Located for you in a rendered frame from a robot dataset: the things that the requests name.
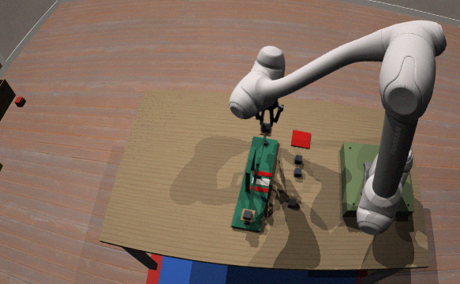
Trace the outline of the red flat square plate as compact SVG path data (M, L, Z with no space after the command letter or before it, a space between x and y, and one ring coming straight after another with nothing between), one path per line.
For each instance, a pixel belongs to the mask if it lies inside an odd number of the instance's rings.
M291 146L309 148L311 133L293 130Z

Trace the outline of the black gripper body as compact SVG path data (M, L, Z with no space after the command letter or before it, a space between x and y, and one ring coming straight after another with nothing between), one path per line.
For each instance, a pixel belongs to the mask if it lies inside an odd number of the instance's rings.
M276 107L278 107L278 106L279 106L279 105L278 105L278 103L279 103L279 102L278 102L278 99L276 99L276 102L275 102L275 104L272 106L272 110L274 110Z

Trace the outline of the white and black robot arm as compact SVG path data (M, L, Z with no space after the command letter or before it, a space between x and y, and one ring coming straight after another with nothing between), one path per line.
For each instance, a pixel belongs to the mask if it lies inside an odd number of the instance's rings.
M274 105L276 99L346 65L383 62L379 89L385 115L380 149L373 163L364 163L357 208L359 228L379 235L390 227L398 210L413 165L410 148L418 118L426 111L433 93L435 58L446 46L440 24L408 21L337 47L286 77L283 52L266 46L260 50L250 73L233 90L230 110L240 119L249 119Z

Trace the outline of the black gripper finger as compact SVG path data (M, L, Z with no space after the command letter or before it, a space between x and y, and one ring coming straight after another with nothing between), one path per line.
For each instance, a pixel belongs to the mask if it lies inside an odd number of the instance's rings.
M262 111L261 116L260 116L260 113L258 113L258 114L256 115L256 120L260 120L260 125L261 125L260 131L262 131L262 128L263 128L264 112L265 112L265 110ZM259 116L258 116L258 115L259 115Z
M279 105L279 104L278 104ZM279 119L279 115L281 114L281 112L283 111L283 107L284 105L279 105L278 106L278 111L277 111L277 114L274 118L274 110L272 110L272 106L269 107L269 113L270 113L270 126L269 126L269 133L271 132L271 127L273 126L273 122L274 123L277 123L278 122L278 119Z

